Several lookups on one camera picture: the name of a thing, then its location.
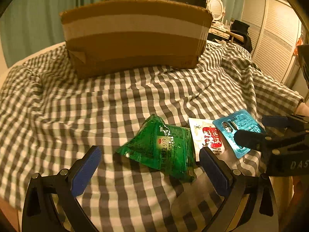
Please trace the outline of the red white sachet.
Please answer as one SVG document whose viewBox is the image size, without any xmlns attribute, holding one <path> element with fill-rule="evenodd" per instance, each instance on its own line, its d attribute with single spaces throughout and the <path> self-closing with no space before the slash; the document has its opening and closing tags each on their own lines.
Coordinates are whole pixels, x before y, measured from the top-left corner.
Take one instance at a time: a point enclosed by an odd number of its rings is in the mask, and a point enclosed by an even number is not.
<svg viewBox="0 0 309 232">
<path fill-rule="evenodd" d="M 196 162 L 199 162 L 199 152 L 204 147 L 208 147 L 215 155 L 225 152 L 219 130 L 212 120 L 189 118 L 188 123 L 193 138 Z"/>
</svg>

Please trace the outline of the grey checkered blanket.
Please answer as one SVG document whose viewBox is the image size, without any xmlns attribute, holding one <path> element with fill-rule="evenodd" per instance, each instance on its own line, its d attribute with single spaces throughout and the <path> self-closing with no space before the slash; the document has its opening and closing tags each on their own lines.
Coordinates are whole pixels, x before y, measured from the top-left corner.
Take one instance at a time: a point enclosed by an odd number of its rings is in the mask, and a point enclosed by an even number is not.
<svg viewBox="0 0 309 232">
<path fill-rule="evenodd" d="M 1 198 L 20 210 L 31 176 L 103 158 L 79 202 L 101 231 L 201 231 L 222 203 L 201 168 L 181 183 L 116 153 L 152 114 L 188 126 L 241 109 L 296 111 L 303 98 L 263 74 L 236 44 L 207 44 L 195 69 L 149 67 L 80 80 L 65 46 L 15 65 L 1 87 Z"/>
</svg>

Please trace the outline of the green sachet packet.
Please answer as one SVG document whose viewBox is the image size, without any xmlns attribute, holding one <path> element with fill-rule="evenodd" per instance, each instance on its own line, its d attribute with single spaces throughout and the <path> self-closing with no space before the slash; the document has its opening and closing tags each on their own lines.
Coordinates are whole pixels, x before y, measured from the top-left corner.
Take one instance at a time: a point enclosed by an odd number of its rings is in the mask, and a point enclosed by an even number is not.
<svg viewBox="0 0 309 232">
<path fill-rule="evenodd" d="M 137 135 L 116 152 L 183 182 L 196 178 L 191 130 L 166 124 L 155 114 L 148 117 Z"/>
</svg>

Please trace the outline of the wooden chair with clothes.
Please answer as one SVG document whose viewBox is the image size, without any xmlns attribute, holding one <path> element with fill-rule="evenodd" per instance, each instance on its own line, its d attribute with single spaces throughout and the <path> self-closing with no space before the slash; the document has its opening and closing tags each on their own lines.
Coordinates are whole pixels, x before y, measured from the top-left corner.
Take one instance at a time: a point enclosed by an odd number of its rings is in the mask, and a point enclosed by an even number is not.
<svg viewBox="0 0 309 232">
<path fill-rule="evenodd" d="M 249 53 L 252 52 L 252 43 L 251 43 L 251 38 L 248 35 L 248 29 L 249 25 L 247 23 L 243 23 L 242 21 L 239 20 L 234 20 L 230 32 L 236 35 L 240 35 L 243 37 L 243 41 L 240 41 L 237 38 L 234 38 L 234 41 L 241 45 L 244 49 L 246 49 Z"/>
</svg>

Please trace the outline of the white louvered wardrobe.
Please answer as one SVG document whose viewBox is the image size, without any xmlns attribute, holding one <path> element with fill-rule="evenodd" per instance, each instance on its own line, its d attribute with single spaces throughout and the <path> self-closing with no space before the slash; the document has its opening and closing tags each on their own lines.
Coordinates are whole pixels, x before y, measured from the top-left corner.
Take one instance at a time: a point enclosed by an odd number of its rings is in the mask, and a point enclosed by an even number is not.
<svg viewBox="0 0 309 232">
<path fill-rule="evenodd" d="M 241 21 L 249 25 L 253 62 L 264 74 L 285 83 L 301 34 L 297 14 L 283 0 L 244 0 Z"/>
</svg>

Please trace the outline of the white dressing table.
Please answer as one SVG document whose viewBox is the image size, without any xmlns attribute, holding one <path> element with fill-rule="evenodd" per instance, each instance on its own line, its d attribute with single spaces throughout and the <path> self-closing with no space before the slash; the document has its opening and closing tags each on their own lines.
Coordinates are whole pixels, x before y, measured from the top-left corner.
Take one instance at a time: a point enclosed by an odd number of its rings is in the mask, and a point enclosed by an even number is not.
<svg viewBox="0 0 309 232">
<path fill-rule="evenodd" d="M 244 37 L 239 34 L 235 34 L 233 32 L 230 32 L 228 29 L 224 27 L 221 23 L 212 22 L 211 27 L 209 29 L 210 34 L 214 34 L 220 37 L 223 37 L 225 39 L 229 39 L 228 35 L 232 37 L 232 40 L 237 39 L 240 42 L 244 42 Z"/>
</svg>

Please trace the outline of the white oval vanity mirror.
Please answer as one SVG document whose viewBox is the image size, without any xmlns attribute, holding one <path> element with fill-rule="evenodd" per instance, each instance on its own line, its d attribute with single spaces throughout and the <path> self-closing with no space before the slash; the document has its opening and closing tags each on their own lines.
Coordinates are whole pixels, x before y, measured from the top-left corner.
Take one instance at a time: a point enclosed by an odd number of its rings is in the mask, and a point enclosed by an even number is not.
<svg viewBox="0 0 309 232">
<path fill-rule="evenodd" d="M 208 2 L 207 9 L 211 12 L 213 21 L 221 20 L 225 13 L 225 7 L 222 0 L 210 0 Z"/>
</svg>

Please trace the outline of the brown cardboard box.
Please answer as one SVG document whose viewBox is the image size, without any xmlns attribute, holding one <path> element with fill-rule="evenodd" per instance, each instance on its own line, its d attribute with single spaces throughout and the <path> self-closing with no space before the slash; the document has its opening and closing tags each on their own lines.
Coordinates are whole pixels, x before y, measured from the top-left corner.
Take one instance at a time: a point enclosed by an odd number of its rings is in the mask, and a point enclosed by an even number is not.
<svg viewBox="0 0 309 232">
<path fill-rule="evenodd" d="M 169 0 L 108 0 L 60 15 L 79 78 L 151 66 L 195 68 L 212 24 L 209 10 Z"/>
</svg>

